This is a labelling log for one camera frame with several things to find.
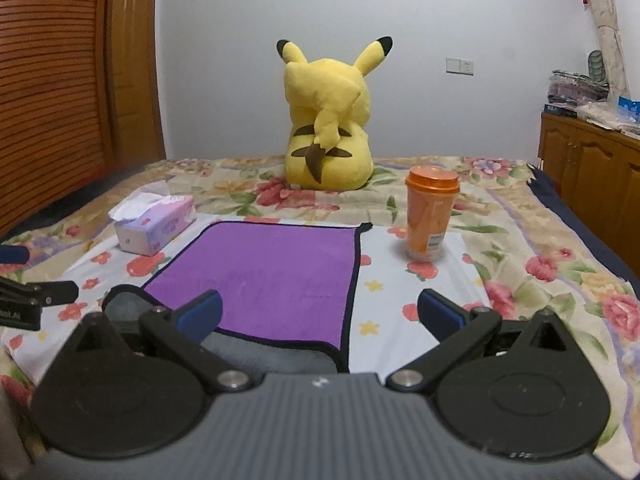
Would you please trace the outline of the beige patterned curtain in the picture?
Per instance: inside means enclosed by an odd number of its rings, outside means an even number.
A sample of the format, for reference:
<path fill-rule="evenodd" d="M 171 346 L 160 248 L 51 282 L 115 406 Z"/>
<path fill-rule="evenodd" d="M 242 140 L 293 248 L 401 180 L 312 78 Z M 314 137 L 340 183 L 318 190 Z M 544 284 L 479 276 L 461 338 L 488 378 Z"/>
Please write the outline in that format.
<path fill-rule="evenodd" d="M 603 63 L 608 76 L 608 99 L 616 103 L 620 96 L 630 97 L 623 56 L 620 26 L 617 21 L 615 0 L 588 0 L 596 26 Z"/>

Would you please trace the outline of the white strawberry print cloth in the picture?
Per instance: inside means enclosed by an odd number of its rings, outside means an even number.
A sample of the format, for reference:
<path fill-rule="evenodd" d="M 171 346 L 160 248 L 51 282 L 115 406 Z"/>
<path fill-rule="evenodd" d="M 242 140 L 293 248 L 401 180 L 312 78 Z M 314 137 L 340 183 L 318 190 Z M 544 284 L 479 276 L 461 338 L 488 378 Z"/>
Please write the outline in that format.
<path fill-rule="evenodd" d="M 201 232 L 223 221 L 349 226 L 274 219 L 234 220 L 202 214 L 152 257 L 127 254 L 119 248 L 117 240 L 109 238 L 75 263 L 64 266 L 64 278 L 78 285 L 77 299 L 72 304 L 44 310 L 40 330 L 2 330 L 2 349 L 29 379 L 39 382 L 79 321 L 100 310 L 112 288 L 143 285 Z M 437 261 L 421 262 L 406 255 L 404 241 L 393 229 L 370 227 L 361 237 L 348 366 L 351 372 L 386 376 L 435 347 L 435 337 L 420 324 L 418 317 L 418 298 L 423 289 L 434 289 L 462 307 L 484 306 L 488 298 L 460 235 L 446 235 L 444 252 Z"/>

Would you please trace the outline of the green hand fan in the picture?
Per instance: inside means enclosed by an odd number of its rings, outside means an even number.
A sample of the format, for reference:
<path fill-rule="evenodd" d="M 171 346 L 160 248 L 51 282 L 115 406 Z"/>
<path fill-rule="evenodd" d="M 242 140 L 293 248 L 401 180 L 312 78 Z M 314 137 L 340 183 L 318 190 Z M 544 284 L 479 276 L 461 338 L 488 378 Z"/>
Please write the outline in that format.
<path fill-rule="evenodd" d="M 604 64 L 603 54 L 600 50 L 593 50 L 588 55 L 589 78 L 597 84 L 606 84 L 608 76 Z"/>

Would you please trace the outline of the blue gift bag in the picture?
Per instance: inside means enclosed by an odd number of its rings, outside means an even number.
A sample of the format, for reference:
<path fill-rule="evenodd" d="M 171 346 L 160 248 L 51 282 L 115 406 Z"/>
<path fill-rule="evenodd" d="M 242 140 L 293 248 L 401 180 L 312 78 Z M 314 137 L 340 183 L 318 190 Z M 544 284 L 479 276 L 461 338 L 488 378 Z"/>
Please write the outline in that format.
<path fill-rule="evenodd" d="M 640 102 L 620 96 L 617 101 L 617 113 L 620 119 L 638 124 L 640 122 Z"/>

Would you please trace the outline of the wooden sideboard cabinet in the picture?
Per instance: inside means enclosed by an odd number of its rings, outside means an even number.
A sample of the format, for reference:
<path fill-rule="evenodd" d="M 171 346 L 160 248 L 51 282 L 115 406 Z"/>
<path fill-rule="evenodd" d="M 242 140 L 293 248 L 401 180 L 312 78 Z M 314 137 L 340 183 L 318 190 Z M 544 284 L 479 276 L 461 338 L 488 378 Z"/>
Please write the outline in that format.
<path fill-rule="evenodd" d="M 544 113 L 538 158 L 577 218 L 638 272 L 639 141 Z"/>

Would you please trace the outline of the pink tissue box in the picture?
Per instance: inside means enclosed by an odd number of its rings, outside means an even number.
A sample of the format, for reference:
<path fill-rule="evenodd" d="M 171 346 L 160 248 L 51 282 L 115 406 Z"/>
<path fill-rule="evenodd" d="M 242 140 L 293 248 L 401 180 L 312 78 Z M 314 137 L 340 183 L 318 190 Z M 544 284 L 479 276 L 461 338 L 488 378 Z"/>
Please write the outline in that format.
<path fill-rule="evenodd" d="M 154 256 L 194 222 L 196 212 L 190 195 L 137 191 L 108 216 L 123 252 Z"/>

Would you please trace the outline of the stack of folded clothes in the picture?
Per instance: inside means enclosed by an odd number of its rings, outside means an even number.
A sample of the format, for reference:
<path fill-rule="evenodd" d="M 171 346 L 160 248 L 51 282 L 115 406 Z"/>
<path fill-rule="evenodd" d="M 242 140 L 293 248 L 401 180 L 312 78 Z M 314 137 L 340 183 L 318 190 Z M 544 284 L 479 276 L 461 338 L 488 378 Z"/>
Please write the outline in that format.
<path fill-rule="evenodd" d="M 549 78 L 548 102 L 579 106 L 608 98 L 608 85 L 588 76 L 554 70 Z"/>

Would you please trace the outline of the purple and grey towel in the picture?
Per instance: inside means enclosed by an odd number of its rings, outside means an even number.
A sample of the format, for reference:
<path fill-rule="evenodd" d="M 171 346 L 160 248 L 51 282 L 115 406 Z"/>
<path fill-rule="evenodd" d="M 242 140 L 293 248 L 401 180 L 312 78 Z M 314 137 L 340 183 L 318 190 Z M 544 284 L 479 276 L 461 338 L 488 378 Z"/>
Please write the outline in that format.
<path fill-rule="evenodd" d="M 114 287 L 102 310 L 140 349 L 140 315 L 216 290 L 222 317 L 202 342 L 207 350 L 254 379 L 346 373 L 361 237 L 370 229 L 216 222 L 143 285 Z"/>

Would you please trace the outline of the wooden louvered wardrobe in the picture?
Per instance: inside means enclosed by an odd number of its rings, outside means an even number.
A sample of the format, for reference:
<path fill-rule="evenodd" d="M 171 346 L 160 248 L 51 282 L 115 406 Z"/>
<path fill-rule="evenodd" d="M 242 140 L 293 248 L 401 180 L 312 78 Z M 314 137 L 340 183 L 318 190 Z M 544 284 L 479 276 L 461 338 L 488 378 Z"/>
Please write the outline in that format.
<path fill-rule="evenodd" d="M 106 0 L 1 0 L 1 231 L 114 168 Z"/>

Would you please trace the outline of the orange lidded plastic cup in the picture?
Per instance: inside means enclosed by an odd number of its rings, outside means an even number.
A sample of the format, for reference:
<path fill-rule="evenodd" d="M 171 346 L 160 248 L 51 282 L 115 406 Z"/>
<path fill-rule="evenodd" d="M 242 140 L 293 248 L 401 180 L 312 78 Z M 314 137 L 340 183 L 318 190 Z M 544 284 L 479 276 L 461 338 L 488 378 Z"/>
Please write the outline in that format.
<path fill-rule="evenodd" d="M 413 166 L 406 177 L 407 252 L 419 261 L 442 253 L 451 211 L 460 192 L 458 175 L 436 166 Z"/>

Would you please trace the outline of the white wall switch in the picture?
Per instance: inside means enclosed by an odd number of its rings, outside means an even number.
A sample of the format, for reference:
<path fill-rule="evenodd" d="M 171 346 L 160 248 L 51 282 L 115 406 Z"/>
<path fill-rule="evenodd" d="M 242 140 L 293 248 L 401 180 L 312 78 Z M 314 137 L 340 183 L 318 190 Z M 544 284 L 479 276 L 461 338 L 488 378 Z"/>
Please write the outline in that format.
<path fill-rule="evenodd" d="M 446 72 L 465 76 L 474 75 L 474 63 L 460 58 L 446 58 Z"/>

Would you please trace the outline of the yellow Pikachu plush toy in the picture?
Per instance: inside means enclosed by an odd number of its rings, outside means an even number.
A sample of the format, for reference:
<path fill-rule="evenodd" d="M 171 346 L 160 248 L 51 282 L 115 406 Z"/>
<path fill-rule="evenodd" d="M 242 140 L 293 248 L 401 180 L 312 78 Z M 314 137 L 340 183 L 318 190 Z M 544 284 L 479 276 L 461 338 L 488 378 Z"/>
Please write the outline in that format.
<path fill-rule="evenodd" d="M 277 42 L 292 122 L 284 156 L 289 186 L 345 192 L 368 182 L 373 162 L 364 131 L 371 107 L 366 76 L 392 47 L 390 36 L 378 38 L 348 64 L 334 58 L 309 61 L 294 42 Z"/>

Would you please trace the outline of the wooden door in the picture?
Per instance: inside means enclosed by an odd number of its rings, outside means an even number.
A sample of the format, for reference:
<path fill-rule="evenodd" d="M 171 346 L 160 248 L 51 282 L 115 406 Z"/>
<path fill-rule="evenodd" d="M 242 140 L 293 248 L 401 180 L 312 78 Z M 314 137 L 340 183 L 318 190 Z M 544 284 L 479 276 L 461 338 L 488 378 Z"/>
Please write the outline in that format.
<path fill-rule="evenodd" d="M 105 55 L 116 166 L 165 157 L 155 56 L 155 0 L 107 0 Z"/>

